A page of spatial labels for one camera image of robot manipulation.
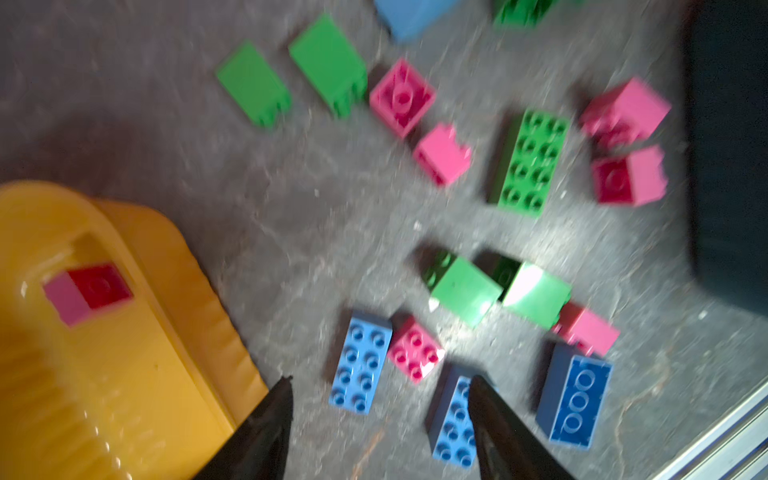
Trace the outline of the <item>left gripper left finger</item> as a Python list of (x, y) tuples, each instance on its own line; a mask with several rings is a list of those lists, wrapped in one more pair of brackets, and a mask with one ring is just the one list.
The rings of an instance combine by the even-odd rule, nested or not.
[(291, 381), (282, 377), (274, 385), (194, 480), (284, 478), (294, 413)]

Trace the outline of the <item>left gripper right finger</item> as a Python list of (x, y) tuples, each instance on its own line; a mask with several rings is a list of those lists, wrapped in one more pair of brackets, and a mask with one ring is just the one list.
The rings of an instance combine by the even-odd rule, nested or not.
[(471, 380), (468, 411), (481, 479), (574, 479), (481, 375)]

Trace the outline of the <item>blue long brick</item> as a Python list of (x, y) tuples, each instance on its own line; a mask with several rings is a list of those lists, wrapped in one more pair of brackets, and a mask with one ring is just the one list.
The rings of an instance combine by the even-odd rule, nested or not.
[(393, 336), (392, 322), (354, 311), (329, 396), (331, 406), (368, 415)]
[(471, 468), (476, 458), (474, 427), (469, 414), (470, 384), (475, 376), (485, 377), (494, 385), (486, 371), (477, 365), (451, 363), (446, 367), (428, 431), (431, 456), (464, 469)]
[(591, 448), (613, 365), (557, 343), (536, 413), (536, 422), (551, 442)]

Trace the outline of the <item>blue long brick bottom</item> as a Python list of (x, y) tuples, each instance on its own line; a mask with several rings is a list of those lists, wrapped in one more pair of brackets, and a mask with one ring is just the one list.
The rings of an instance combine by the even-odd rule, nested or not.
[(613, 365), (557, 343), (536, 413), (536, 422), (551, 442), (591, 448)]

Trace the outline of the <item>pink studded brick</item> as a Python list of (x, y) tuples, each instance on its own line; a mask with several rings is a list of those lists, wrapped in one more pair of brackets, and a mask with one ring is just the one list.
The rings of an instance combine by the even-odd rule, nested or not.
[(415, 316), (393, 335), (387, 358), (414, 384), (421, 383), (446, 356), (446, 350)]

